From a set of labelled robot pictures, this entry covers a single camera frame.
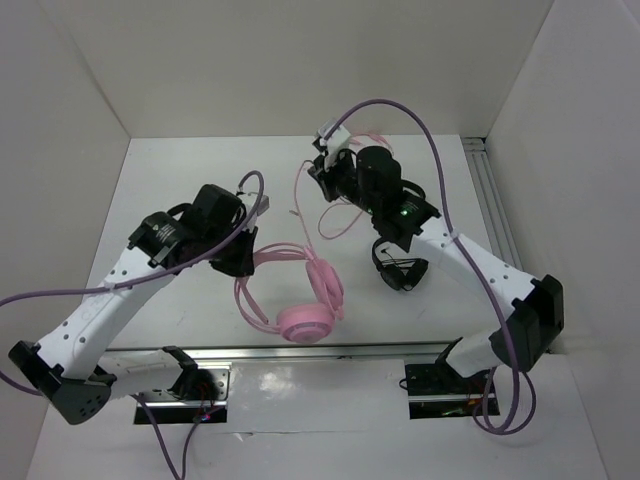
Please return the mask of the pink headphones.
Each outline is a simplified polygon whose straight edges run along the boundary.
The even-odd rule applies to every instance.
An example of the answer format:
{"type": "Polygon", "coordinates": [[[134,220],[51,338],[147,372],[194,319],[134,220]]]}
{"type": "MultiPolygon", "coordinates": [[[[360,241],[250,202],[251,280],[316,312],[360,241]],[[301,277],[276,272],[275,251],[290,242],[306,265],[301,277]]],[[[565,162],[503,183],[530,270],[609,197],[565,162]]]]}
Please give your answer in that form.
{"type": "Polygon", "coordinates": [[[299,262],[305,274],[284,268],[270,276],[266,292],[254,296],[248,276],[234,280],[239,314],[253,329],[287,342],[311,345],[328,337],[344,318],[344,287],[334,269],[309,245],[277,242],[253,254],[254,266],[299,262]]]}

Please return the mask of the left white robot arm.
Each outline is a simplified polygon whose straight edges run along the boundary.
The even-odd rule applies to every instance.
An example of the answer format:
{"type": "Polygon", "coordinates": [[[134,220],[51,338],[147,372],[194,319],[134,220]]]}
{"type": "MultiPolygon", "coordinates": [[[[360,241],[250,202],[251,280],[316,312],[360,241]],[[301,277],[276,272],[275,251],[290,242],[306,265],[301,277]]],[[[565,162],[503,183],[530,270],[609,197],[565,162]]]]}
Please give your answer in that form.
{"type": "Polygon", "coordinates": [[[202,186],[191,203],[147,216],[129,236],[99,286],[61,324],[36,342],[21,340],[8,357],[29,384],[70,425],[92,419],[108,401],[148,391],[209,400],[211,374],[177,346],[109,356],[115,337],[183,270],[202,261],[231,276],[248,270],[260,205],[242,192],[202,186]]]}

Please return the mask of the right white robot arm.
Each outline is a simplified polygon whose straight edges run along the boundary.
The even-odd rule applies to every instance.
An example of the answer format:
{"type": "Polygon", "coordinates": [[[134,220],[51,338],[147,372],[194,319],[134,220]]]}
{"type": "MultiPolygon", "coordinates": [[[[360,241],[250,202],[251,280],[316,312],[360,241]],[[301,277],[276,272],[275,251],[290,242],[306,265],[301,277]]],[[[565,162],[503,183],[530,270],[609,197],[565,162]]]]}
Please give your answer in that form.
{"type": "Polygon", "coordinates": [[[561,282],[520,271],[455,230],[414,193],[388,149],[321,148],[308,173],[327,201],[345,199],[369,214],[383,242],[426,260],[496,309],[499,330],[456,340],[441,355],[436,379],[444,390],[460,391],[499,365],[530,372],[563,330],[561,282]]]}

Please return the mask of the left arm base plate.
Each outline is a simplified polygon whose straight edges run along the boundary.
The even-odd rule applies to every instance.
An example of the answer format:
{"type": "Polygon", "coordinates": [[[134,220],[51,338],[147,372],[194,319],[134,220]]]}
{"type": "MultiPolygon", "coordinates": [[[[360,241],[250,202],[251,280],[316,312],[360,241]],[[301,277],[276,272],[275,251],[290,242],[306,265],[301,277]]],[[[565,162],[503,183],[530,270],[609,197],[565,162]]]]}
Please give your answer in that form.
{"type": "Polygon", "coordinates": [[[159,425],[188,425],[227,422],[231,380],[230,363],[205,362],[184,390],[151,390],[139,396],[159,425]]]}

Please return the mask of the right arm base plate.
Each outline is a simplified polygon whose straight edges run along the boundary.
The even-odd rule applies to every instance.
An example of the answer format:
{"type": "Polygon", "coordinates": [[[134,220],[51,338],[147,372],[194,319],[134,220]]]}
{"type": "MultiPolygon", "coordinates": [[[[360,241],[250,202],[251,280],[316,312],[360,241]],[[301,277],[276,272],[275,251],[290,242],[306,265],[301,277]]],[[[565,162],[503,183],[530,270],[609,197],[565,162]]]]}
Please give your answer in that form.
{"type": "Polygon", "coordinates": [[[398,385],[407,393],[411,420],[472,417],[482,407],[488,370],[463,378],[441,364],[409,363],[404,371],[398,385]]]}

